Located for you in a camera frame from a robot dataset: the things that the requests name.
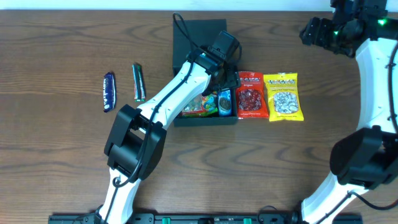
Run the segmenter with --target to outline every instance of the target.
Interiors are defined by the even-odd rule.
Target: yellow snack package
[[[269,121],[304,121],[297,89],[297,73],[264,75]]]

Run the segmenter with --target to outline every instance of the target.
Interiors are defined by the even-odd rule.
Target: black box
[[[194,20],[185,21],[191,39],[198,45],[212,45],[218,34],[226,31],[226,19]],[[186,61],[190,52],[188,39],[181,34],[180,30],[173,24],[173,75],[175,76]],[[231,125],[238,121],[236,108],[235,90],[231,90],[232,115],[229,117],[210,118],[175,118],[174,126],[209,126],[209,125]]]

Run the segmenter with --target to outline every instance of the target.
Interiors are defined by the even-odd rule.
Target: oreo package
[[[219,91],[218,92],[218,115],[231,116],[232,104],[231,104],[231,90]]]
[[[109,112],[114,109],[116,104],[116,86],[114,81],[114,73],[108,72],[104,76],[104,112]]]

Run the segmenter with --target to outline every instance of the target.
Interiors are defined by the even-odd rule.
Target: green light
[[[384,26],[384,25],[386,24],[387,20],[385,20],[385,19],[379,19],[377,22],[378,22],[380,25]]]

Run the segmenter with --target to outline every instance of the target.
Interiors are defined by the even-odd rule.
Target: blue cookie package
[[[104,112],[114,109],[116,104],[116,86],[114,82],[114,73],[108,72],[104,76]]]
[[[231,116],[231,90],[219,91],[218,92],[218,115],[219,116]]]

